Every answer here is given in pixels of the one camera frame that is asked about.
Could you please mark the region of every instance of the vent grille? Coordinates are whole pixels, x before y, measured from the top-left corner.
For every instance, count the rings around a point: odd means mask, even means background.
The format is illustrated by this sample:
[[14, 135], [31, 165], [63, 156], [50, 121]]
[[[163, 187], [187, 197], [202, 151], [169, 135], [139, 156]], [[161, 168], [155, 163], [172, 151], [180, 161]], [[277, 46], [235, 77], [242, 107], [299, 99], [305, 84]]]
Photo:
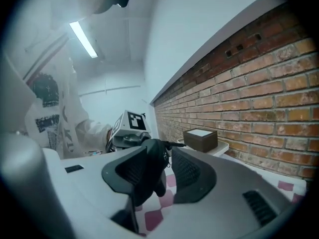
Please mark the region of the vent grille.
[[266, 225], [277, 216], [257, 191], [248, 191], [243, 196], [261, 226]]

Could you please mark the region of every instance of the person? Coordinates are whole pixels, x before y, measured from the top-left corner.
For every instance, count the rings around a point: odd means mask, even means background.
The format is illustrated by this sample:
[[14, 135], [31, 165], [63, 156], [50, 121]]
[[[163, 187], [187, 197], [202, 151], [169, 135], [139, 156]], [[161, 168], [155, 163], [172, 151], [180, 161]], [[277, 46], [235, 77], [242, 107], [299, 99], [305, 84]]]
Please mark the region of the person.
[[8, 26], [3, 49], [36, 95], [21, 132], [61, 159], [105, 151], [111, 126], [89, 118], [77, 90], [69, 54], [68, 24], [51, 28], [50, 0], [28, 0]]

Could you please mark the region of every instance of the ceiling light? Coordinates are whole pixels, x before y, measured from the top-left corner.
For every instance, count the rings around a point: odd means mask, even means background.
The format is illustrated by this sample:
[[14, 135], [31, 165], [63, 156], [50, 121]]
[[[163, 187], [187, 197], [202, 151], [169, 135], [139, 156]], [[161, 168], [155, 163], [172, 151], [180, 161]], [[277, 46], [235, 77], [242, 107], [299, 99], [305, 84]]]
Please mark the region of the ceiling light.
[[88, 38], [85, 36], [79, 22], [70, 23], [70, 27], [82, 43], [83, 47], [89, 53], [91, 58], [96, 58], [98, 55], [96, 54], [95, 50], [93, 49], [92, 45], [90, 44]]

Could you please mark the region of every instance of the white wall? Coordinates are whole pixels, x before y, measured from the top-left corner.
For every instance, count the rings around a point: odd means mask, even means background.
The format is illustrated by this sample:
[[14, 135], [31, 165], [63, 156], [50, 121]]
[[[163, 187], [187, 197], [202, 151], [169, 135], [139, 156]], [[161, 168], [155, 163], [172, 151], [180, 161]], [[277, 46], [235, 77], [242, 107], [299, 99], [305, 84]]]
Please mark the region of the white wall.
[[283, 1], [158, 0], [145, 57], [148, 101], [222, 41]]
[[79, 82], [80, 95], [105, 88], [139, 87], [83, 95], [81, 102], [90, 119], [113, 125], [124, 110], [145, 113], [152, 136], [157, 137], [154, 109], [145, 101], [147, 95], [142, 63], [100, 64], [95, 71], [100, 72], [99, 76]]

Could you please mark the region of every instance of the checkered surface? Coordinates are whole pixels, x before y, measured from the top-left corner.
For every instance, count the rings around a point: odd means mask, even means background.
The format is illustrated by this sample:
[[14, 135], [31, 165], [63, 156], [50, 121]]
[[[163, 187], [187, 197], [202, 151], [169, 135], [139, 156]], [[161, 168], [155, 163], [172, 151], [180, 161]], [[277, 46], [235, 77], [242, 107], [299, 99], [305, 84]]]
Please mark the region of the checkered surface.
[[[225, 154], [219, 157], [242, 163]], [[306, 184], [302, 180], [258, 169], [247, 164], [244, 165], [261, 175], [264, 180], [276, 187], [293, 203], [298, 202], [306, 193]], [[172, 168], [166, 168], [165, 173], [166, 194], [159, 198], [156, 193], [153, 193], [142, 206], [136, 207], [135, 214], [139, 224], [140, 235], [142, 236], [147, 236], [153, 231], [169, 215], [173, 205], [173, 198], [176, 193], [176, 180]]]

